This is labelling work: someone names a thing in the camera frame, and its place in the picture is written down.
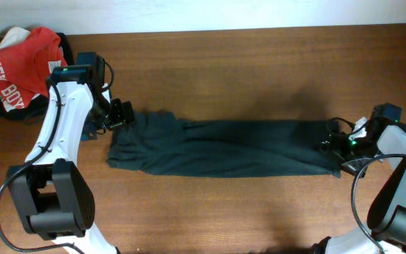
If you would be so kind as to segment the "dark green t-shirt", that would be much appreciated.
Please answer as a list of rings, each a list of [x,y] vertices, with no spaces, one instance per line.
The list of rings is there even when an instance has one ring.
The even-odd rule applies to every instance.
[[[320,149],[325,121],[192,121],[166,111],[135,118],[113,133],[112,168],[207,178],[341,175],[340,160]]]

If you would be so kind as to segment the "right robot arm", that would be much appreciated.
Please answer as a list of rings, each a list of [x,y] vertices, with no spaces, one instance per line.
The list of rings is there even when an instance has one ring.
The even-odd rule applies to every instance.
[[[311,253],[406,253],[406,123],[401,114],[401,107],[385,103],[375,106],[369,118],[348,122],[348,133],[326,126],[330,135],[321,149],[338,157],[341,169],[354,177],[350,205],[357,226],[315,243]],[[384,160],[393,172],[362,221],[356,206],[358,182],[370,165]]]

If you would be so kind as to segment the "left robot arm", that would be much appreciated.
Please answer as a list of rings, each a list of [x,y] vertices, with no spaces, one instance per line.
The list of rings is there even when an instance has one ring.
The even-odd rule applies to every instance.
[[[8,168],[0,190],[8,190],[28,234],[68,253],[118,253],[98,229],[90,187],[78,170],[81,140],[135,122],[130,102],[111,96],[96,52],[80,52],[75,64],[53,69],[46,80],[49,104],[38,139],[24,164]]]

